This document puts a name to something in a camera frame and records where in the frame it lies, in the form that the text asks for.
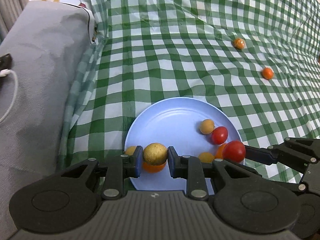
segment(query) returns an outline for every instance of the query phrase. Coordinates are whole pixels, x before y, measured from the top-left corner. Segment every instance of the charging cable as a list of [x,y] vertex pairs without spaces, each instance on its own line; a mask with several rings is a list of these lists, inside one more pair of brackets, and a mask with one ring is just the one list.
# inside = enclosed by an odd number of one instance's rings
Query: charging cable
[[18,94],[18,77],[17,77],[17,74],[11,70],[11,69],[4,69],[4,70],[1,70],[0,71],[0,78],[2,77],[5,77],[9,74],[12,74],[13,75],[13,78],[14,78],[14,92],[13,92],[13,98],[12,98],[12,101],[11,101],[11,104],[9,106],[9,108],[7,109],[7,111],[4,113],[4,115],[0,118],[0,123],[7,117],[7,115],[9,114],[9,112],[11,111],[15,101],[16,101],[16,98],[17,98],[17,94]]

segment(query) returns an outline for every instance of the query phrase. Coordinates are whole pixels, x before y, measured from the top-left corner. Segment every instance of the orange cherry tomato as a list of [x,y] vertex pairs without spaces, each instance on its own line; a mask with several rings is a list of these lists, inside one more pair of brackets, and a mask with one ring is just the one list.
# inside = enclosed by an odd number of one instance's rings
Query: orange cherry tomato
[[234,46],[236,49],[244,49],[244,47],[245,47],[245,41],[244,41],[244,39],[236,38],[236,39],[233,41],[233,46]]
[[271,68],[268,68],[268,67],[265,67],[263,70],[262,70],[262,76],[266,79],[266,80],[269,80],[271,78],[273,78],[273,71]]
[[222,145],[219,146],[218,150],[217,150],[217,153],[216,155],[214,156],[216,159],[223,159],[223,156],[222,156],[222,151],[224,149],[224,147],[226,146],[227,144],[224,143]]
[[161,165],[150,165],[146,162],[142,162],[142,168],[149,173],[156,173],[156,172],[162,171],[163,168],[166,166],[166,164],[167,162]]

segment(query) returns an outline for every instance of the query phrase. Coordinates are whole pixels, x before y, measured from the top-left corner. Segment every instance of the cherry tomato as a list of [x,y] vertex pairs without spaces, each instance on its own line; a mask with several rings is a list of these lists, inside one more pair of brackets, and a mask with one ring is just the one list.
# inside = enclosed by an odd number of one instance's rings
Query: cherry tomato
[[214,156],[209,152],[200,153],[198,158],[202,163],[212,163]]
[[149,173],[156,173],[156,172],[162,171],[163,168],[166,166],[166,164],[167,162],[161,165],[150,165],[146,162],[142,162],[142,168]]
[[271,68],[268,68],[268,67],[265,67],[263,70],[262,70],[262,76],[266,79],[266,80],[269,80],[271,78],[273,78],[273,71]]
[[244,47],[245,47],[245,41],[244,41],[244,39],[236,38],[236,39],[233,41],[233,46],[234,46],[236,49],[244,49]]
[[218,150],[217,150],[217,153],[216,153],[216,155],[214,156],[216,159],[223,159],[222,151],[223,151],[223,149],[225,148],[226,145],[227,145],[227,144],[224,143],[224,144],[222,144],[222,145],[219,146],[219,148],[218,148]]
[[224,159],[232,160],[234,162],[241,162],[245,158],[245,147],[242,142],[231,141],[227,143],[222,151]]
[[228,130],[224,126],[217,127],[211,134],[211,140],[214,144],[223,144],[228,138]]

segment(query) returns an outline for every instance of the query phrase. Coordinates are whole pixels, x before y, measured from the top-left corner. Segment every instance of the plastic plate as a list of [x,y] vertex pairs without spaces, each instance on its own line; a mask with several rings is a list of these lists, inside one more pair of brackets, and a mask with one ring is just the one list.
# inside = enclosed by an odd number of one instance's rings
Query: plastic plate
[[[212,119],[215,127],[225,126],[228,139],[241,141],[237,129],[229,118],[218,108],[194,98],[169,98],[159,101],[145,109],[132,123],[124,148],[141,145],[145,148],[150,143],[173,146],[178,155],[198,156],[202,152],[215,154],[218,145],[213,145],[210,135],[199,131],[199,124],[204,119]],[[131,178],[137,190],[184,190],[185,179],[173,179],[168,164],[158,173],[141,171],[139,178]],[[210,179],[206,179],[209,194],[213,194]]]

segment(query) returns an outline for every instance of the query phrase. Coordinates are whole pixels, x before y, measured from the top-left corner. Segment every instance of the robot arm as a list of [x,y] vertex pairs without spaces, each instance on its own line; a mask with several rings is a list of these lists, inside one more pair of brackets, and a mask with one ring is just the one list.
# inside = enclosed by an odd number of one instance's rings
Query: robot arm
[[[17,239],[301,239],[320,228],[320,140],[286,138],[268,149],[246,146],[248,159],[282,162],[302,172],[300,184],[263,179],[227,160],[201,163],[168,148],[182,191],[129,191],[123,180],[140,176],[142,147],[105,163],[89,158],[26,186],[11,198]],[[105,177],[97,194],[100,177]],[[209,196],[205,178],[215,195]]]

